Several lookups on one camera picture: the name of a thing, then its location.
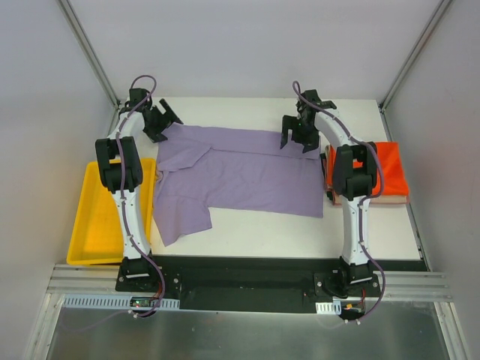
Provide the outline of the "purple t-shirt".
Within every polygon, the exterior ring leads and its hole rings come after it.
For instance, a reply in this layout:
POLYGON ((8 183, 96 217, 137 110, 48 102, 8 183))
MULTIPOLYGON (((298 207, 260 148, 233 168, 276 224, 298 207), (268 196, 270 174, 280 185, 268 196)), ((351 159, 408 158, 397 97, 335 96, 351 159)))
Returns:
POLYGON ((211 208, 323 217, 320 151, 281 134, 172 124, 158 145, 154 221, 164 245, 212 228, 211 208))

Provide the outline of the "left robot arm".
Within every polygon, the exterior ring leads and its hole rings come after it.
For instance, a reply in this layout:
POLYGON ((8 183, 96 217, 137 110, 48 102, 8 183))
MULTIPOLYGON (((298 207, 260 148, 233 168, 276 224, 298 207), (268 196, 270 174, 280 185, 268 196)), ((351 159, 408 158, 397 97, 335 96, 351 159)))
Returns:
POLYGON ((123 258, 115 289, 153 293, 164 289, 160 269, 152 259, 140 209, 143 168, 135 137, 143 133, 152 143, 167 141, 164 131, 182 121, 170 105, 153 104, 152 92, 131 86, 112 133, 95 142, 101 184, 112 194, 121 226, 123 258))

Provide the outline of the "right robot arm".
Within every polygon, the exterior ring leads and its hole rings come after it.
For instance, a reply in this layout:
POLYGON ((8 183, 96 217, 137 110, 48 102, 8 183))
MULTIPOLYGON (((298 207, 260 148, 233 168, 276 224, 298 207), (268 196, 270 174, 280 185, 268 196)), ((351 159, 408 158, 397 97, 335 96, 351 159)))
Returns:
POLYGON ((324 135, 335 148, 332 175, 333 190, 340 196, 343 209, 343 250, 338 270, 322 281, 323 290, 330 296, 345 299, 361 291, 374 279, 377 263, 368 251, 368 209, 377 185, 383 185, 383 170, 373 142, 353 136, 339 119, 337 106, 331 100, 321 100, 315 89, 297 94, 297 115, 282 118, 280 146, 289 140, 303 145, 303 152, 320 146, 324 135))

